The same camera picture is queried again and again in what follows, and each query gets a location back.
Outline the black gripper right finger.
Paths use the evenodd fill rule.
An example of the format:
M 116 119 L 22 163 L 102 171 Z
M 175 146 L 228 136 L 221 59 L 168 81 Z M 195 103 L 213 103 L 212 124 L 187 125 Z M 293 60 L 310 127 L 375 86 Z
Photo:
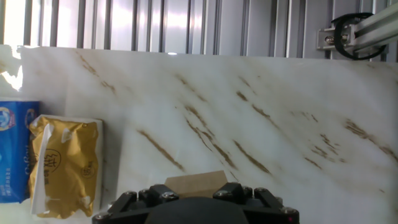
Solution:
M 251 187 L 227 182 L 213 194 L 214 199 L 237 205 L 248 223 L 299 224 L 299 211 L 286 207 L 280 197 L 264 187 Z

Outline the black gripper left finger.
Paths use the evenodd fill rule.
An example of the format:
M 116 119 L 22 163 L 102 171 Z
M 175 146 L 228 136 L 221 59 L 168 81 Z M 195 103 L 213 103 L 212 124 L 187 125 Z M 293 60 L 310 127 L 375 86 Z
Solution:
M 158 205 L 178 200 L 179 195 L 164 184 L 155 184 L 138 192 L 126 191 L 105 212 L 91 219 L 92 224 L 144 224 Z

